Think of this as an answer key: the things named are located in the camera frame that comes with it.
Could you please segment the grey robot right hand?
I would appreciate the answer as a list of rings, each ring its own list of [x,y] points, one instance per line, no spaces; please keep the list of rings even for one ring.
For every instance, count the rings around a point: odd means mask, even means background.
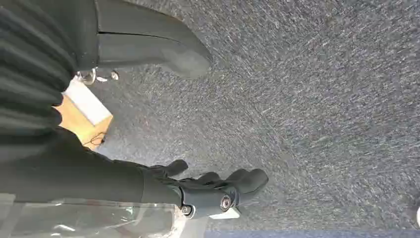
[[[252,200],[260,169],[221,179],[175,180],[183,160],[144,166],[111,160],[62,128],[63,92],[80,71],[165,65],[190,77],[212,56],[177,18],[123,0],[3,0],[0,3],[0,191],[17,202],[64,198],[186,207],[213,215]]]

